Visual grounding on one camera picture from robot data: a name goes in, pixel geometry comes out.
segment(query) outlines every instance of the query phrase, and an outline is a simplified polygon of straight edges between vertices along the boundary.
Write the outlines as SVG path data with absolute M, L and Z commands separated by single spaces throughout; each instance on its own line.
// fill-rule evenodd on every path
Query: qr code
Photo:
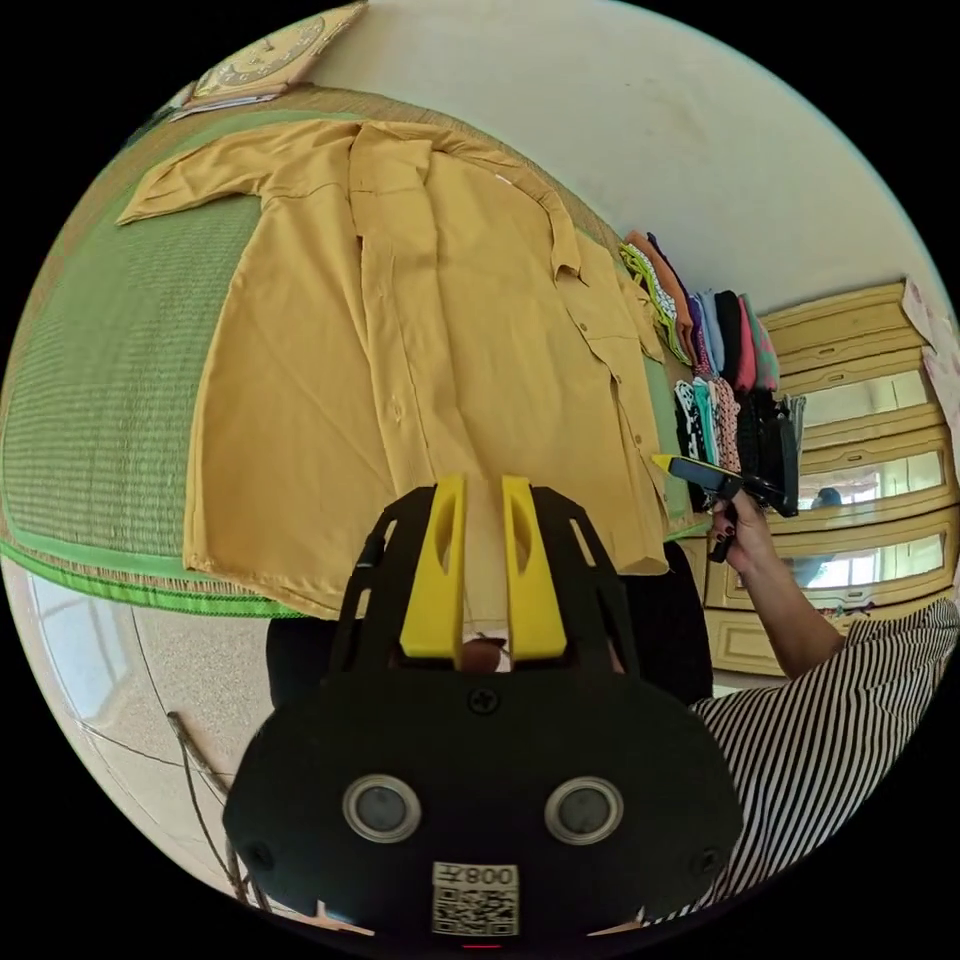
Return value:
M 518 933 L 517 891 L 435 887 L 433 929 L 473 937 L 503 937 Z

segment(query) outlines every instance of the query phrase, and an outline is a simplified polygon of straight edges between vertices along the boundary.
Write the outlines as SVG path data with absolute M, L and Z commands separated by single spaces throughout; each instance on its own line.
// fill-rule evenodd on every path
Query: screw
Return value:
M 478 687 L 470 691 L 467 697 L 467 706 L 480 716 L 487 716 L 494 713 L 500 706 L 500 697 L 488 687 Z
M 707 847 L 702 853 L 694 857 L 693 872 L 698 876 L 705 873 L 713 873 L 720 863 L 720 856 L 712 847 Z
M 251 844 L 247 848 L 247 856 L 245 859 L 250 867 L 259 867 L 261 870 L 273 869 L 273 856 L 265 844 Z

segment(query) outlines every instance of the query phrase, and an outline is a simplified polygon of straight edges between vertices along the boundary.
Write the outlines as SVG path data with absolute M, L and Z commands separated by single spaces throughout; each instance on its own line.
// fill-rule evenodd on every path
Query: green woven mat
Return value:
M 231 112 L 205 118 L 192 132 L 188 121 L 178 121 L 158 132 L 164 148 L 148 167 L 227 133 L 324 116 L 361 114 Z M 184 136 L 177 138 L 172 128 L 181 123 Z M 128 177 L 110 195 L 63 258 L 10 371 L 15 380 L 0 441 L 0 549 L 40 576 L 115 600 L 190 613 L 290 613 L 186 572 L 180 560 L 194 400 L 259 200 L 232 197 L 117 228 L 139 179 Z M 653 362 L 647 370 L 663 449 L 678 452 L 666 373 Z M 679 481 L 670 484 L 668 503 L 671 539 L 703 529 Z

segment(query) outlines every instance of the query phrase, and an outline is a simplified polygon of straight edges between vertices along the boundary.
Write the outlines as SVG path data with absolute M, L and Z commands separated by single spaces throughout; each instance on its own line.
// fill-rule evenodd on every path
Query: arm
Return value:
M 832 657 L 843 637 L 813 608 L 777 556 L 763 514 L 742 490 L 733 498 L 738 521 L 727 562 L 743 578 L 777 662 L 791 680 Z M 715 514 L 718 538 L 733 532 L 722 508 Z
M 843 646 L 843 637 L 817 613 L 778 557 L 742 576 L 777 663 L 791 680 Z

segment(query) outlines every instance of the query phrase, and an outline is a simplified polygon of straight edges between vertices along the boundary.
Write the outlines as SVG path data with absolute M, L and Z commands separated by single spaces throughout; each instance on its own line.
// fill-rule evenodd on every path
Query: hand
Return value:
M 739 490 L 733 498 L 733 505 L 737 509 L 736 531 L 724 516 L 727 503 L 721 500 L 713 508 L 713 532 L 718 542 L 735 532 L 736 539 L 727 552 L 727 563 L 744 576 L 776 562 L 777 551 L 767 521 L 753 497 Z

